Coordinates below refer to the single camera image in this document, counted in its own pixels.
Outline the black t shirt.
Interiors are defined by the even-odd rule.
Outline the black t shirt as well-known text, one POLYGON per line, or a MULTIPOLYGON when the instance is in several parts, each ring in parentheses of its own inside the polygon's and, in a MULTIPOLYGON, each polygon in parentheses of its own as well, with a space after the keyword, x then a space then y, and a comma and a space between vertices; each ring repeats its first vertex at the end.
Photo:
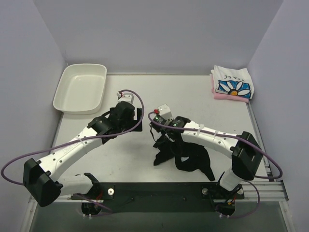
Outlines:
POLYGON ((211 160, 205 147, 181 139, 172 142, 165 136, 161 136, 153 147, 159 150, 153 162, 154 166, 174 159, 178 170, 186 172, 200 170, 210 181, 215 180, 211 160))

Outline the white plastic bin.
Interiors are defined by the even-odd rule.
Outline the white plastic bin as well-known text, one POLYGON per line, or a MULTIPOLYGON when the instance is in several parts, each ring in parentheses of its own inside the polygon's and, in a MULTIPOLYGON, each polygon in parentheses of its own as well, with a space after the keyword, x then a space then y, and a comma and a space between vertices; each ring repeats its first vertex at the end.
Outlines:
POLYGON ((71 115, 90 115, 102 104, 107 68, 101 64, 73 64, 58 83, 53 107, 71 115))

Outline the white daisy print t shirt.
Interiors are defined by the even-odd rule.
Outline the white daisy print t shirt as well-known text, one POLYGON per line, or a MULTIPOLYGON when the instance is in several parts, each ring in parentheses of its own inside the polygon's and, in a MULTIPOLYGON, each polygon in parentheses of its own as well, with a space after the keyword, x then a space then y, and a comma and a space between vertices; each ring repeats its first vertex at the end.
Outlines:
POLYGON ((217 93, 252 99, 254 86, 246 68, 236 70, 215 65, 211 74, 217 93))

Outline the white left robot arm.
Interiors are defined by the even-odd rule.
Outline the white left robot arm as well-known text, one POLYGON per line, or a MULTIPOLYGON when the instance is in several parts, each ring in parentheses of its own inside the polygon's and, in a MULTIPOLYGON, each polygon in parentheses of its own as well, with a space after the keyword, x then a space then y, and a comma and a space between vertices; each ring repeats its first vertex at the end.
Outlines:
POLYGON ((63 173, 90 151, 109 140, 132 131, 142 131, 144 107, 121 101, 109 112, 94 118, 78 135, 39 160, 30 158, 24 164, 23 185, 46 207, 59 196, 83 194, 89 199, 99 193, 98 180, 90 173, 64 177, 63 173))

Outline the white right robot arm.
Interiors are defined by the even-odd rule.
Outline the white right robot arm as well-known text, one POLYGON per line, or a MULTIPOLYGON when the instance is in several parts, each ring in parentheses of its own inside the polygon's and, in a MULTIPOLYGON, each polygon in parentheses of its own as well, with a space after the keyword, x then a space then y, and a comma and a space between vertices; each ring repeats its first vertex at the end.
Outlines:
POLYGON ((188 118, 174 119, 156 115, 150 127, 160 134, 154 144, 159 149, 154 165, 174 159, 176 168, 193 172, 200 170, 209 181, 216 181, 219 189, 235 191, 240 182, 254 180, 262 160, 259 146, 252 134, 223 133, 205 127, 188 118), (231 160, 230 167, 215 178, 208 149, 231 160))

